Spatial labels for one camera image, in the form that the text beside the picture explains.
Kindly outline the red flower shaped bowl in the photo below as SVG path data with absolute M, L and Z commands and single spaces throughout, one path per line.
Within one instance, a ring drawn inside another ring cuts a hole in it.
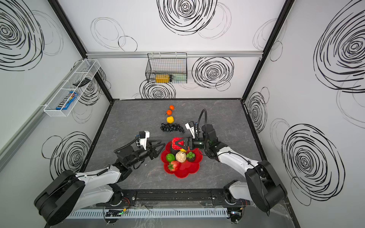
M 162 152 L 161 154 L 161 161 L 163 162 L 163 168 L 165 170 L 166 173 L 168 174 L 173 174 L 175 175 L 177 178 L 180 179 L 184 179 L 186 178 L 189 174 L 194 174 L 197 173 L 200 169 L 200 162 L 202 161 L 202 153 L 199 149 L 193 149 L 193 150 L 189 150 L 189 151 L 185 151 L 185 150 L 179 150 L 179 152 L 193 152 L 196 155 L 196 160 L 194 162 L 188 162 L 187 160 L 184 163 L 180 163 L 180 166 L 178 168 L 177 171 L 175 172 L 171 172 L 168 169 L 168 165 L 170 164 L 169 162 L 166 161 L 166 155 L 170 154 L 170 145 L 172 145 L 172 141 L 169 142 L 166 147 L 165 150 Z

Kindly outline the beige potato shaped fruit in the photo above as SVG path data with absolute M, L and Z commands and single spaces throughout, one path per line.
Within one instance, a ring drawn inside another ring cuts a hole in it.
M 187 159 L 187 156 L 186 156 L 186 152 L 178 152 L 176 155 L 175 155 L 175 159 L 180 162 L 180 163 L 184 163 Z

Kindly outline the dark wrinkled avocado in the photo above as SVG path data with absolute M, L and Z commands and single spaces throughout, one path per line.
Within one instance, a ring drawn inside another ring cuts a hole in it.
M 176 154 L 179 152 L 179 150 L 176 150 L 173 148 L 172 145 L 170 145 L 170 153 L 173 154 L 174 156 L 176 156 Z

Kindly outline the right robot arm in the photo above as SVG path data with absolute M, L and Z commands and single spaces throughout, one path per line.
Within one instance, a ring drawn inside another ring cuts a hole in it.
M 226 202 L 234 205 L 236 202 L 253 202 L 261 211 L 268 213 L 271 208 L 287 196 L 287 190 L 277 175 L 273 166 L 267 161 L 256 161 L 235 152 L 227 144 L 221 142 L 211 124 L 197 127 L 187 126 L 190 137 L 174 138 L 174 150 L 204 151 L 211 159 L 228 165 L 244 176 L 245 181 L 233 180 L 223 188 Z

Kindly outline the green lime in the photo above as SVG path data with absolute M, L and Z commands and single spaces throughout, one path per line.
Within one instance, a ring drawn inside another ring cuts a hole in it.
M 176 160 L 174 154 L 167 154 L 165 158 L 166 158 L 166 161 L 167 162 L 172 162 L 172 161 L 175 161 Z

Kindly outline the small yellow lemon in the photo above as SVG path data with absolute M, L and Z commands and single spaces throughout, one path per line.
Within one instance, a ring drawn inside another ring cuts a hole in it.
M 169 117 L 167 117 L 166 121 L 168 124 L 172 124 L 175 122 L 175 119 L 172 116 L 169 116 Z

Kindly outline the red strawberry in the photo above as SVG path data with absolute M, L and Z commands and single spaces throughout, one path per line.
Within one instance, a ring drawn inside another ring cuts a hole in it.
M 178 161 L 171 161 L 170 164 L 168 165 L 168 169 L 171 172 L 175 172 L 178 170 L 180 166 L 180 163 Z

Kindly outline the red pink apple fruit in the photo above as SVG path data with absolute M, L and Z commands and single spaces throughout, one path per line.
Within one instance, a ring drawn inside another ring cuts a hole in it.
M 176 150 L 184 150 L 184 138 L 182 138 L 182 137 L 175 137 L 172 140 L 172 146 Z

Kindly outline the black grape bunch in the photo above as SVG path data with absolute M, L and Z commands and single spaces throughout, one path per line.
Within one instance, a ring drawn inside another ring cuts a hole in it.
M 180 132 L 182 134 L 185 133 L 184 128 L 177 123 L 162 123 L 160 129 L 163 132 Z

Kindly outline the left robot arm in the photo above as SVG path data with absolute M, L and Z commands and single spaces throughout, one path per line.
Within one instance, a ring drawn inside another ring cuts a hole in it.
M 158 158 L 164 148 L 165 143 L 160 140 L 134 139 L 116 149 L 116 162 L 104 169 L 86 173 L 64 171 L 35 198 L 34 206 L 50 226 L 61 223 L 72 212 L 94 204 L 118 206 L 125 201 L 118 183 L 147 158 Z

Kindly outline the dark purple plum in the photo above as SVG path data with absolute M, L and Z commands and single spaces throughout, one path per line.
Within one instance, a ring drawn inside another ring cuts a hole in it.
M 194 162 L 196 160 L 196 155 L 193 152 L 189 152 L 186 154 L 186 159 L 188 162 Z

